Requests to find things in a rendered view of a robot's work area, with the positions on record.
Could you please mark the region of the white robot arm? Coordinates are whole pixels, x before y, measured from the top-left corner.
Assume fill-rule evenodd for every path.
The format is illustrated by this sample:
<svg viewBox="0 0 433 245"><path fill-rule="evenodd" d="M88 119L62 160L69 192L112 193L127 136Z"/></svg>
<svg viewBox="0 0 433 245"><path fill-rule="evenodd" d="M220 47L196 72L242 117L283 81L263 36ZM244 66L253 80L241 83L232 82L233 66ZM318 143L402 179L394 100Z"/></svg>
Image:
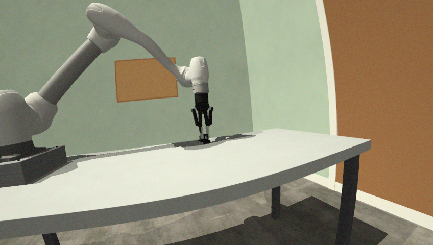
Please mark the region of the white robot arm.
<svg viewBox="0 0 433 245"><path fill-rule="evenodd" d="M192 58L190 67L177 66L147 34L106 5L91 3L86 16L94 26L87 40L39 92L30 93L23 98L14 90L0 90L0 163L46 151L46 147L34 147L32 136L51 126L58 111L58 101L96 57L115 47L120 38L145 48L175 75L183 87L193 87L193 94L209 92L209 71L205 58Z"/></svg>

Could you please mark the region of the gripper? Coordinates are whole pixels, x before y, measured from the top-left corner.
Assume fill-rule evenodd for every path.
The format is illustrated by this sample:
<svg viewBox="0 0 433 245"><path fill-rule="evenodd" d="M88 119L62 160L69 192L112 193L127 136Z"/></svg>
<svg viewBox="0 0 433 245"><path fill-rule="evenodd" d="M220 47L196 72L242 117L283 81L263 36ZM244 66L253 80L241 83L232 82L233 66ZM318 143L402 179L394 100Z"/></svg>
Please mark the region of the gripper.
<svg viewBox="0 0 433 245"><path fill-rule="evenodd" d="M200 137L202 139L204 139L203 127L202 127L202 114L204 114L204 119L205 119L205 124L206 124L206 126L205 126L206 134L208 134L208 137L210 138L209 126L212 124L213 107L209 106L208 94L207 93L195 94L195 104L196 104L195 107L193 109L191 109L191 111L192 111L193 116L194 116L195 124L196 124L196 126L199 127ZM209 109L209 115L207 115L208 109ZM196 110L198 111L199 121L198 121Z"/></svg>

